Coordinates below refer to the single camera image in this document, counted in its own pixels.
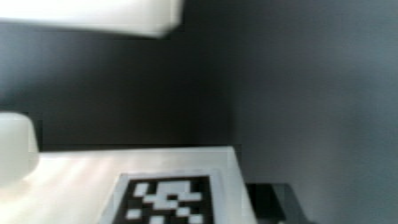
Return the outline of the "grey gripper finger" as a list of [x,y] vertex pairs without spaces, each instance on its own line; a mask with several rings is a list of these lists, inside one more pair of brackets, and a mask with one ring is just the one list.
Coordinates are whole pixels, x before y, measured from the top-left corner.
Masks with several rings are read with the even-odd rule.
[[313,224],[289,184],[249,183],[248,192],[258,224]]

